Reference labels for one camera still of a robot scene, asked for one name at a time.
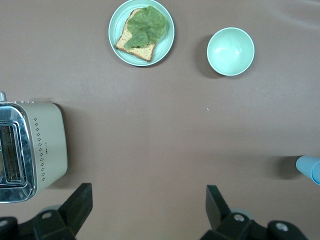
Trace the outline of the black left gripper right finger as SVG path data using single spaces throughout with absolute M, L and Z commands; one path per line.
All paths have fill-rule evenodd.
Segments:
M 202 240 L 306 240 L 294 224 L 270 221 L 263 227 L 246 214 L 232 212 L 216 185 L 206 186 L 205 210 L 211 229 Z

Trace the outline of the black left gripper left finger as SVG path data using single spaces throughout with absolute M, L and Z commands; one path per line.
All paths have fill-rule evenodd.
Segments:
M 2 240 L 75 240 L 93 209 L 91 183 L 82 183 L 58 208 L 40 212 L 19 224 L 13 216 L 0 218 Z

